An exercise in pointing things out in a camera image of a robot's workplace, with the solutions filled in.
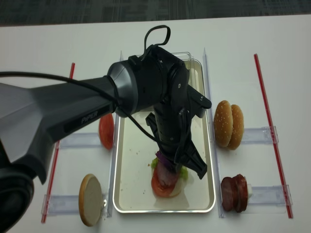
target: gray carpet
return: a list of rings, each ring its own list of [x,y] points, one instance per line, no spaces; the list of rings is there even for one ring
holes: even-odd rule
[[[311,0],[0,0],[0,25],[310,14]]]

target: tomato slice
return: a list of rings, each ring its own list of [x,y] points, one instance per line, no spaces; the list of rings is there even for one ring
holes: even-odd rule
[[[113,146],[114,123],[112,114],[101,117],[99,121],[99,138],[102,145],[110,150]]]
[[[158,197],[169,198],[170,194],[173,192],[173,190],[175,188],[175,185],[163,187],[160,184],[159,179],[157,177],[157,166],[156,166],[154,174],[153,174],[152,179],[151,179],[151,187],[152,187],[152,190],[154,191],[154,193]]]

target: bun bottom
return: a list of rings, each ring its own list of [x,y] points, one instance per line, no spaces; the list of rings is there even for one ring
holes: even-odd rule
[[[93,174],[86,175],[79,191],[79,213],[86,226],[94,226],[101,218],[102,204],[101,184]]]
[[[154,171],[155,171],[155,169],[152,168],[152,169],[151,169],[151,177],[153,177]],[[177,197],[177,196],[181,193],[181,191],[185,188],[186,183],[187,183],[187,181],[185,181],[183,178],[178,178],[178,181],[177,181],[177,183],[175,184],[174,190],[173,190],[173,191],[171,192],[171,194],[170,194],[168,197],[166,197],[166,198],[174,198],[174,197]]]

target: black cable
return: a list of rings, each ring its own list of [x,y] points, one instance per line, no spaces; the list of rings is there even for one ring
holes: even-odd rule
[[[51,79],[51,80],[57,80],[57,81],[63,81],[67,83],[72,83],[78,86],[82,86],[88,89],[91,89],[97,93],[99,93],[101,96],[106,98],[107,100],[110,100],[114,102],[115,104],[118,104],[118,100],[111,95],[107,94],[106,92],[102,91],[101,89],[90,85],[88,83],[84,83],[78,80],[66,78],[63,76],[53,75],[53,74],[43,74],[43,73],[33,73],[33,72],[0,72],[0,78],[4,77],[29,77],[29,78],[40,78],[40,79]]]
[[[78,86],[82,86],[88,89],[91,89],[97,93],[99,93],[102,97],[112,101],[114,104],[116,104],[120,110],[122,112],[124,112],[124,114],[150,139],[154,140],[155,142],[162,144],[164,146],[176,146],[179,145],[179,143],[177,144],[168,144],[165,142],[161,142],[160,140],[157,140],[155,137],[153,137],[152,135],[150,135],[144,128],[142,128],[142,126],[128,113],[126,112],[124,109],[122,109],[121,106],[119,106],[119,102],[116,98],[112,97],[111,95],[107,94],[106,92],[102,91],[101,89],[84,83],[82,81],[78,81],[78,80],[74,80],[74,79],[70,79],[70,78],[66,78],[63,76],[58,76],[58,75],[52,75],[52,74],[44,74],[44,73],[33,73],[33,72],[19,72],[19,71],[8,71],[8,72],[0,72],[0,78],[4,78],[4,77],[30,77],[30,78],[41,78],[41,79],[50,79],[50,80],[58,80],[58,81],[63,81],[63,82],[67,82],[67,83],[71,83],[74,85],[78,85]]]
[[[151,28],[151,29],[147,32],[147,34],[145,35],[145,39],[144,39],[144,53],[143,53],[143,55],[141,56],[141,60],[142,60],[142,61],[145,59],[147,53],[150,51],[150,50],[147,51],[147,38],[148,38],[149,34],[150,34],[152,31],[157,30],[157,29],[161,29],[161,28],[166,28],[166,29],[167,29],[165,40],[164,40],[163,43],[153,45],[153,47],[159,46],[159,45],[166,45],[166,44],[168,43],[168,41],[170,40],[170,37],[171,37],[171,29],[170,29],[168,26],[166,26],[166,25],[159,25],[159,26],[156,26],[156,27],[154,27],[154,28]]]

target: robotic arm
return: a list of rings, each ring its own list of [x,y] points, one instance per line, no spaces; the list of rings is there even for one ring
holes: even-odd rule
[[[146,49],[149,33],[158,28],[167,28],[165,41]],[[188,85],[183,61],[158,46],[168,42],[170,33],[167,26],[152,28],[145,37],[144,54],[114,63],[102,78],[32,89],[0,84],[1,232],[28,208],[33,178],[46,181],[54,143],[108,113],[130,117],[153,106],[155,114],[150,113],[146,122],[159,145],[159,159],[173,171],[186,166],[203,178],[207,165],[191,140],[190,125],[211,102]]]

